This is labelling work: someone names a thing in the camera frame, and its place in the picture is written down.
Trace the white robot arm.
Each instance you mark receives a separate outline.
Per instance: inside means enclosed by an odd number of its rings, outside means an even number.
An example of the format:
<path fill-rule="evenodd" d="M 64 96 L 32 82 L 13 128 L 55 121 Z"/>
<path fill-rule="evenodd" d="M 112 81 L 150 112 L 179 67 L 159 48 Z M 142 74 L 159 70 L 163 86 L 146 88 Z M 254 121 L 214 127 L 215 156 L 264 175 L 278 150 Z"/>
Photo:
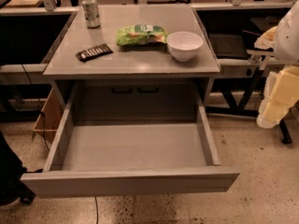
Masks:
<path fill-rule="evenodd" d="M 275 59 L 285 64 L 278 73 L 269 73 L 256 119 L 260 127 L 270 129 L 278 125 L 299 101 L 299 1 L 278 26 L 267 30 L 256 40 L 254 47 L 272 48 Z"/>

